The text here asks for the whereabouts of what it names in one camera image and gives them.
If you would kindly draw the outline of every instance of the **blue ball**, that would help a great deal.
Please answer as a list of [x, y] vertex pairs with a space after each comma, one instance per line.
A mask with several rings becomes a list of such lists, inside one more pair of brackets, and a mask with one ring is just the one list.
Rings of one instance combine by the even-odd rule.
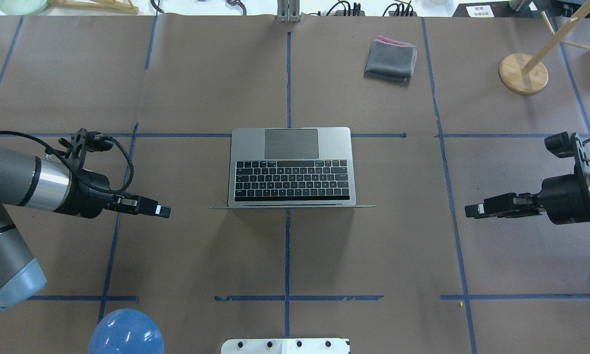
[[162, 333], [149, 316], [132, 309], [110, 312], [95, 328], [88, 354], [163, 354]]

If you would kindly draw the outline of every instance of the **folded cloth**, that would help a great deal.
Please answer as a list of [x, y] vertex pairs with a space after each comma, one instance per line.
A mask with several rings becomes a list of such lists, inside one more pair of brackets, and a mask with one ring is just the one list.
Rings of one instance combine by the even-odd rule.
[[413, 76], [417, 49], [411, 43], [378, 36], [371, 49], [365, 72], [387, 80], [406, 81]]

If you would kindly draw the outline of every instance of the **black keyboard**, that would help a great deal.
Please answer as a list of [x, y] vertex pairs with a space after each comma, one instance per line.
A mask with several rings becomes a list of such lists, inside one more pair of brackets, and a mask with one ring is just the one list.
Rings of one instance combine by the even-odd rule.
[[235, 202], [349, 200], [347, 160], [237, 161]]

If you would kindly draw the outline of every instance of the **white label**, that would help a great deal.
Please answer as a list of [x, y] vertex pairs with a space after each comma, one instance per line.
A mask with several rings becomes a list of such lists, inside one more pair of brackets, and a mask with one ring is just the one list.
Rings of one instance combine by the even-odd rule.
[[494, 17], [489, 5], [466, 6], [470, 17]]

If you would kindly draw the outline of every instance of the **laptop touchpad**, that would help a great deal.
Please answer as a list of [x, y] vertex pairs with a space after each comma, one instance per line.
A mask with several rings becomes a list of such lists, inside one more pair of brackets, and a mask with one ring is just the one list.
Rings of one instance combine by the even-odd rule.
[[317, 129], [266, 129], [264, 134], [265, 159], [319, 158]]

